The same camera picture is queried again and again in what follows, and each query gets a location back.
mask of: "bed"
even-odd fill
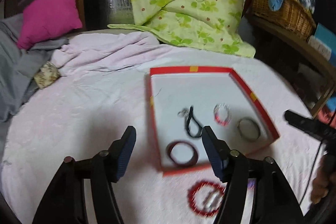
[[[131,31],[85,33],[71,38],[69,45],[102,40],[105,44],[112,43],[110,38],[120,32]],[[168,177],[162,177],[159,172],[146,87],[149,69],[157,66],[233,67],[257,95],[281,135],[271,146],[250,157],[272,156],[298,200],[302,198],[319,142],[284,121],[283,112],[287,109],[310,117],[291,86],[256,59],[155,43],[150,49],[138,45],[137,54],[132,54],[129,45],[119,47],[118,51],[126,55],[114,59],[110,66],[68,67],[70,70],[63,71],[68,76],[39,90],[13,118],[2,163],[1,192],[22,224],[32,222],[64,157],[70,155],[76,160],[92,157],[120,138],[128,125],[136,128],[137,141],[125,176],[113,185],[124,222],[213,222],[214,217],[195,215],[187,203],[188,189],[197,181],[219,183],[211,169]],[[130,65],[129,60],[134,56],[137,62]],[[311,188],[301,205],[303,213],[309,208],[310,191]],[[89,223],[96,223],[89,182],[85,194]],[[251,194],[249,190],[242,223],[249,223]]]

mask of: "pink pillow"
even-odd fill
[[[23,11],[17,46],[28,50],[35,43],[82,28],[76,0],[34,0]]]

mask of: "pink blanket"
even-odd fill
[[[62,76],[79,71],[108,72],[152,61],[173,48],[160,45],[147,32],[80,34],[69,45],[56,50],[51,62]]]

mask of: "gray fabric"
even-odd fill
[[[33,81],[34,74],[50,60],[53,50],[68,43],[67,38],[60,38],[36,43],[28,51],[20,50],[16,42],[22,23],[22,14],[0,21],[0,159],[9,127],[8,120],[38,89]]]

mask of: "yellow tape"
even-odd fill
[[[257,100],[257,97],[253,92],[251,92],[250,97],[251,97],[253,102],[255,102]]]
[[[198,72],[198,66],[190,66],[190,72]]]

